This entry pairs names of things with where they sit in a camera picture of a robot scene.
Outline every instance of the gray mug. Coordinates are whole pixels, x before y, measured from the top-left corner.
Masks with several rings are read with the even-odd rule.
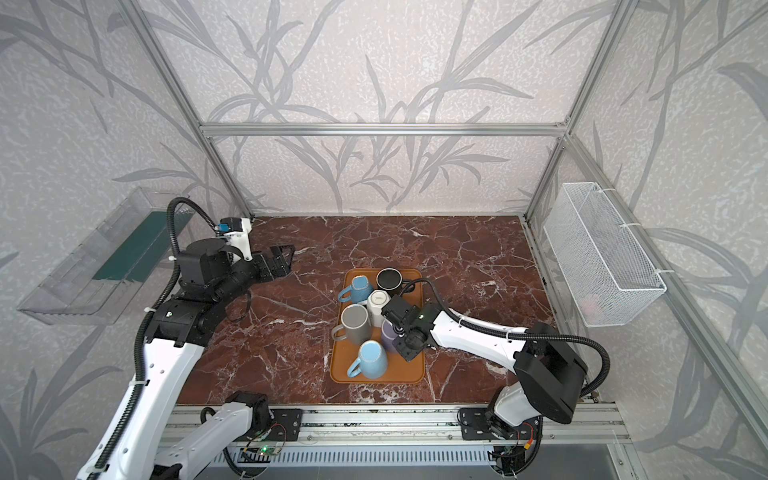
[[[339,330],[344,329],[344,334],[336,336]],[[348,339],[355,345],[362,345],[371,339],[373,327],[369,318],[368,309],[362,305],[353,304],[341,312],[341,325],[331,329],[331,337],[334,342]]]

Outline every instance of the green panel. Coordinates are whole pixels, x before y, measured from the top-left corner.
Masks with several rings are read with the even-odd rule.
[[[190,218],[192,213],[176,213],[176,231],[181,232]],[[145,282],[169,247],[165,212],[150,212],[104,262],[93,280]]]

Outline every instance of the marble table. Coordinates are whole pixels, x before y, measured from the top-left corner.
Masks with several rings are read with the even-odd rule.
[[[354,267],[416,268],[470,316],[554,325],[518,217],[268,217],[254,222],[250,239],[254,250],[294,243],[293,272],[229,306],[180,404],[220,405],[236,390],[266,393],[272,404],[487,402],[516,381],[485,359],[440,349],[426,352],[416,384],[335,383],[330,330],[336,294]]]

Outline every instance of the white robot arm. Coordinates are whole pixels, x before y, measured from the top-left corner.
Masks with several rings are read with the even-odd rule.
[[[460,349],[512,371],[519,382],[503,388],[485,413],[497,436],[511,438],[516,433],[514,427],[539,415],[570,423],[578,399],[592,392],[607,376],[610,359],[595,341],[558,335],[543,323],[526,329],[464,316],[445,306],[430,280],[413,280],[421,281],[432,286],[437,303],[427,303],[420,309],[395,295],[382,308],[382,314],[400,335],[395,348],[408,361],[425,347]],[[583,343],[600,353],[601,371],[589,385],[584,386],[586,363],[566,342]]]
[[[184,197],[169,205],[170,225],[178,204],[195,209],[217,237],[180,250],[175,232],[169,231],[174,273],[154,308],[147,309],[137,334],[141,353],[136,360],[143,375],[129,382],[106,433],[78,472],[78,480],[191,480],[234,439],[264,433],[272,425],[265,395],[236,392],[182,442],[157,452],[181,387],[226,317],[227,304],[254,283],[287,275],[295,251],[293,245],[283,245],[271,247],[272,257],[254,253],[247,236],[249,219],[225,218],[214,225],[199,206]],[[177,279],[178,293],[166,300]]]

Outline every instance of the leaf pattern wallpaper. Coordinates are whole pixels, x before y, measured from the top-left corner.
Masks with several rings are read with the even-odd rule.
[[[203,121],[355,123],[561,122],[614,7],[141,5]],[[124,27],[118,17],[110,25]],[[222,137],[216,145],[256,212],[492,214],[525,210],[521,191],[535,189],[554,139]]]
[[[112,326],[46,326],[18,311],[136,187],[230,198],[112,2],[0,3],[0,477],[74,478],[132,375],[158,269]],[[190,223],[183,236],[207,235]]]
[[[768,392],[768,2],[643,7],[576,135]],[[557,186],[583,180],[566,156],[535,212],[537,238]],[[569,323],[584,332],[543,243]],[[588,333],[626,353],[601,394],[619,403],[651,478],[768,478],[764,453],[663,300]]]

